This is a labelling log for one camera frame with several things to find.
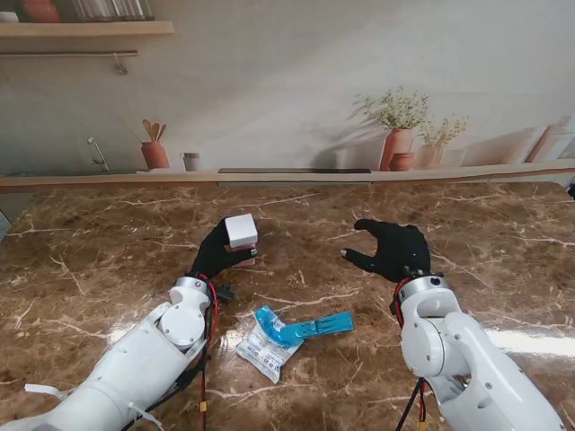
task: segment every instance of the white cube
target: white cube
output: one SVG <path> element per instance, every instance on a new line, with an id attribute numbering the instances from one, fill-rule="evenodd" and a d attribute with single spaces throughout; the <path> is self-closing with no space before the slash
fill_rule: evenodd
<path id="1" fill-rule="evenodd" d="M 251 214 L 237 215 L 226 219 L 227 236 L 230 247 L 242 247 L 255 244 L 258 241 L 258 231 L 255 228 Z"/>

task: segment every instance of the white packet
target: white packet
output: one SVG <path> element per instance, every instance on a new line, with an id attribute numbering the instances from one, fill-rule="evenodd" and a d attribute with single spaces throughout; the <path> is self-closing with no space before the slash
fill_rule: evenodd
<path id="1" fill-rule="evenodd" d="M 284 326 L 286 324 L 276 316 L 273 327 L 280 330 Z M 235 348 L 235 353 L 250 361 L 274 383 L 278 383 L 281 366 L 296 353 L 303 342 L 301 340 L 293 347 L 282 347 L 268 337 L 256 321 L 252 332 Z"/>

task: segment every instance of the table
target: table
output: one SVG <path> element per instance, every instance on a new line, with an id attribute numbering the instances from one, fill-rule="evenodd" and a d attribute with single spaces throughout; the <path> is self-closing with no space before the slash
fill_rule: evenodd
<path id="1" fill-rule="evenodd" d="M 0 243 L 0 423 L 76 387 L 158 304 L 223 216 L 254 215 L 256 265 L 233 268 L 208 364 L 208 429 L 394 429 L 415 378 L 388 311 L 394 285 L 343 260 L 373 251 L 361 217 L 415 224 L 461 306 L 575 420 L 575 203 L 547 183 L 67 189 L 36 195 Z M 234 347 L 267 304 L 286 322 L 351 311 L 352 332 L 309 339 L 274 385 Z M 431 393 L 429 430 L 446 430 Z M 416 411 L 405 429 L 414 429 Z M 199 386 L 154 415 L 199 429 Z M 134 429 L 155 429 L 140 422 Z"/>

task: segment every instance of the black glove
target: black glove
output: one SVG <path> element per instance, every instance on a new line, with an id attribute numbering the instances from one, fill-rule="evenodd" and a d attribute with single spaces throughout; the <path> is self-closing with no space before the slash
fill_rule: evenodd
<path id="1" fill-rule="evenodd" d="M 227 237 L 226 220 L 223 218 L 199 246 L 198 256 L 187 275 L 203 274 L 213 278 L 226 268 L 257 256 L 257 249 L 227 251 L 230 243 Z"/>
<path id="2" fill-rule="evenodd" d="M 372 258 L 352 249 L 340 250 L 341 256 L 356 267 L 367 272 L 375 272 L 389 281 L 399 283 L 409 271 L 420 269 L 429 273 L 431 261 L 428 244 L 420 230 L 408 225 L 401 227 L 395 223 L 376 220 L 358 220 L 353 227 L 359 231 L 368 231 L 377 238 L 376 255 Z"/>

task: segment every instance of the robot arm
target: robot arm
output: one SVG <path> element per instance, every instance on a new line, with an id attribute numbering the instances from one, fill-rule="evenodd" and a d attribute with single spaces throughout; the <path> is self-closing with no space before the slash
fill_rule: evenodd
<path id="1" fill-rule="evenodd" d="M 461 311 L 443 277 L 415 278 L 399 298 L 405 363 L 429 383 L 453 429 L 565 429 L 525 373 Z"/>
<path id="2" fill-rule="evenodd" d="M 553 407 L 525 373 L 463 313 L 442 276 L 430 274 L 428 245 L 415 226 L 358 220 L 377 238 L 374 257 L 343 249 L 356 266 L 400 283 L 392 310 L 406 365 L 434 391 L 457 431 L 562 431 Z"/>
<path id="3" fill-rule="evenodd" d="M 255 249 L 227 252 L 227 242 L 222 220 L 202 242 L 190 272 L 170 290 L 170 303 L 156 307 L 111 347 L 69 396 L 49 388 L 62 401 L 53 410 L 0 429 L 111 431 L 140 417 L 162 429 L 146 411 L 173 393 L 207 343 L 204 313 L 214 295 L 207 280 L 257 254 Z"/>

